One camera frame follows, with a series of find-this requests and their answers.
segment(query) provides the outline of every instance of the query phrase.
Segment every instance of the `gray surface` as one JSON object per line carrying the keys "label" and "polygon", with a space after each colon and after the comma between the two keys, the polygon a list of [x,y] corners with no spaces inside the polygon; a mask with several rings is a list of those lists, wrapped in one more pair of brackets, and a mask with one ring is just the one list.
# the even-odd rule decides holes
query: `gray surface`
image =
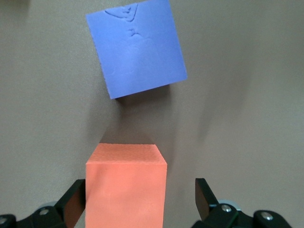
{"label": "gray surface", "polygon": [[303,227],[304,2],[171,0],[189,79],[110,100],[85,14],[131,2],[0,1],[0,214],[58,200],[102,139],[158,145],[164,228],[199,219],[196,177]]}

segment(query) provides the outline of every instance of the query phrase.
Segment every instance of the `side face of orange block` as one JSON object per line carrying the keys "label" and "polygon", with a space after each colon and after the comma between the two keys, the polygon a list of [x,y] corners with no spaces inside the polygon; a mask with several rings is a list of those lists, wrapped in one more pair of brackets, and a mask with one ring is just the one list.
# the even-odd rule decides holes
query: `side face of orange block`
{"label": "side face of orange block", "polygon": [[167,163],[156,145],[100,143],[86,163],[86,228],[162,228]]}

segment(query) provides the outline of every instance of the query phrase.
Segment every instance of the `screw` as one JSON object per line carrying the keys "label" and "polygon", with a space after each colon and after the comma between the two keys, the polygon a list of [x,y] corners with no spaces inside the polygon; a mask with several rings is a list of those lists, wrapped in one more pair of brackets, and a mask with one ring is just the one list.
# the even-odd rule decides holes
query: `screw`
{"label": "screw", "polygon": [[231,207],[228,206],[228,205],[226,205],[226,204],[222,205],[222,210],[225,211],[225,212],[230,212],[230,211],[232,211]]}
{"label": "screw", "polygon": [[40,212],[39,212],[39,215],[46,215],[48,214],[49,210],[48,209],[42,209]]}
{"label": "screw", "polygon": [[274,219],[274,217],[266,211],[262,212],[261,215],[264,219],[266,219],[268,221],[271,221]]}
{"label": "screw", "polygon": [[7,218],[0,217],[0,225],[4,224],[7,220]]}

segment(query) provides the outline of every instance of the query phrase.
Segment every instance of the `cube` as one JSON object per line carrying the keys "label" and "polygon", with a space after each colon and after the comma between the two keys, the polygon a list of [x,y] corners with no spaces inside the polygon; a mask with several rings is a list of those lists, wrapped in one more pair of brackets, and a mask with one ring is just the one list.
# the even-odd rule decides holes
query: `cube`
{"label": "cube", "polygon": [[111,99],[187,78],[169,0],[86,16]]}
{"label": "cube", "polygon": [[167,163],[156,145],[100,143],[86,163],[86,228],[162,228]]}

